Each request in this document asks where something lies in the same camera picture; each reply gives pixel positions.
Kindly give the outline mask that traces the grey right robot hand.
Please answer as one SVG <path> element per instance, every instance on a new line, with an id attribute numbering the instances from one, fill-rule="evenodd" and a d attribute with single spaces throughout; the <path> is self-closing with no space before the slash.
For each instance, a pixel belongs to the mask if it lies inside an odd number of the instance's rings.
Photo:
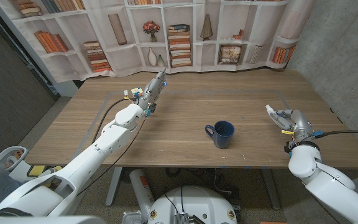
<path id="1" fill-rule="evenodd" d="M 269 116 L 282 130 L 293 132 L 293 142 L 296 145 L 305 140 L 312 140 L 314 129 L 300 110 L 272 111 Z"/>

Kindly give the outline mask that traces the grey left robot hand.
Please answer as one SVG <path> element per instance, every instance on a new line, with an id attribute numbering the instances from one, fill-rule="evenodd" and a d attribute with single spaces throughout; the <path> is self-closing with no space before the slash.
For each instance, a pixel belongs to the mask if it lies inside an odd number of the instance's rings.
<path id="1" fill-rule="evenodd" d="M 162 89 L 167 85 L 165 71 L 166 68 L 163 67 L 157 76 L 146 85 L 143 94 L 136 100 L 136 105 L 140 106 L 143 110 L 146 110 L 149 105 L 157 101 Z"/>

